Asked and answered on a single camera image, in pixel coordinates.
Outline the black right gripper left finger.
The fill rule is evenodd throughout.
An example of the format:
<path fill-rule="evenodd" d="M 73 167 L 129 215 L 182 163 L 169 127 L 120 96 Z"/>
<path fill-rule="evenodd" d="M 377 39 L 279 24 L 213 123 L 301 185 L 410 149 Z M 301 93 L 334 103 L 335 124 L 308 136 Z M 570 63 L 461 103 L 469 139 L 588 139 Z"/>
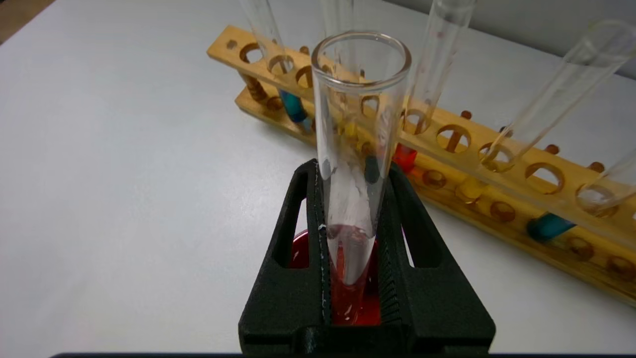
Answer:
<path fill-rule="evenodd" d="M 302 202 L 307 205 L 306 268 L 292 268 L 292 246 Z M 331 323 L 330 266 L 322 183 L 315 159 L 293 173 L 272 238 L 238 322 L 243 352 L 297 352 L 309 327 Z"/>

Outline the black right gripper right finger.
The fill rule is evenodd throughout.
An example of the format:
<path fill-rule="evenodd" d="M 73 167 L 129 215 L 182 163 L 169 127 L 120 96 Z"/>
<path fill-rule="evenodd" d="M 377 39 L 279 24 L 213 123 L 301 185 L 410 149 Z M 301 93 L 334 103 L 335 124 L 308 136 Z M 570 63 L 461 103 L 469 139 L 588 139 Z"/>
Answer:
<path fill-rule="evenodd" d="M 391 165 L 377 240 L 382 326 L 404 352 L 488 352 L 496 326 L 416 191 Z"/>

